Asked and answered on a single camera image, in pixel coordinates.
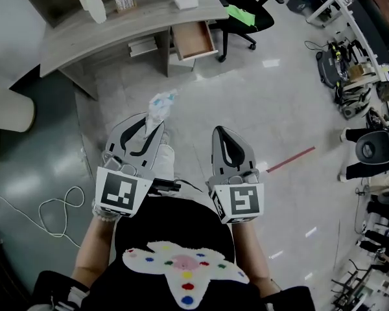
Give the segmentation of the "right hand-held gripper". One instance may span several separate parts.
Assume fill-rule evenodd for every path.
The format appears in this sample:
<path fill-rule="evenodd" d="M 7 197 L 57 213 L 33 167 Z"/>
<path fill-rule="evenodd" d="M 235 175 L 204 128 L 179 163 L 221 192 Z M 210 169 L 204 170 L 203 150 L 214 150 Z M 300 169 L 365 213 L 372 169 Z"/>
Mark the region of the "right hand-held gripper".
<path fill-rule="evenodd" d="M 223 224 L 263 215 L 265 186 L 259 181 L 252 147 L 238 133 L 223 126 L 213 130 L 212 165 L 209 196 Z"/>

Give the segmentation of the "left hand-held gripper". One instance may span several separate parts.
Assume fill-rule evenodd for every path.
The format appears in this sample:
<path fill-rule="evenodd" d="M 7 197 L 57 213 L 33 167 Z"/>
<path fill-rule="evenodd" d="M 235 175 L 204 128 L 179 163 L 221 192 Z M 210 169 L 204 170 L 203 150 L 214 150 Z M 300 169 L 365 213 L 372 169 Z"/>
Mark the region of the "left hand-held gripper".
<path fill-rule="evenodd" d="M 94 209 L 127 218 L 135 216 L 155 174 L 151 171 L 165 131 L 158 125 L 145 138 L 146 113 L 138 113 L 114 126 L 97 167 Z M 129 156 L 129 162 L 123 158 Z"/>

